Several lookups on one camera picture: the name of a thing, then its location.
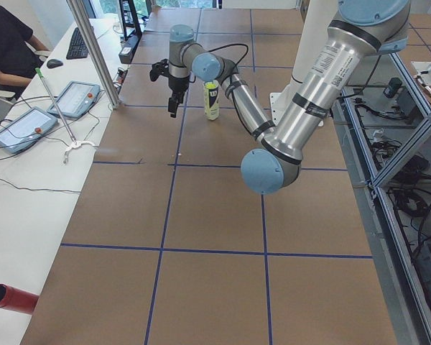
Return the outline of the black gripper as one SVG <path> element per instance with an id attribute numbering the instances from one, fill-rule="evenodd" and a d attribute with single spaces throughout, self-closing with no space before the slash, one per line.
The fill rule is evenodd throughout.
<path id="1" fill-rule="evenodd" d="M 180 104 L 184 102 L 185 93 L 189 88 L 189 76 L 178 78 L 170 75 L 168 86 L 171 89 L 171 96 L 168 100 L 168 112 L 172 118 L 177 116 L 177 110 Z"/>

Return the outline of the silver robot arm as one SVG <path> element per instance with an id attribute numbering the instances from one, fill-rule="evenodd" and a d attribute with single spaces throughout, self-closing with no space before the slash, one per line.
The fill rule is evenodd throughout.
<path id="1" fill-rule="evenodd" d="M 302 148 L 360 61 L 404 48 L 409 12 L 409 1 L 339 1 L 327 25 L 328 39 L 278 123 L 266 117 L 233 61 L 208 52 L 195 41 L 191 27 L 177 24 L 170 30 L 165 61 L 172 89 L 168 111 L 176 114 L 191 74 L 218 81 L 247 132 L 261 145 L 242 159 L 245 184 L 259 194 L 275 193 L 297 179 Z"/>

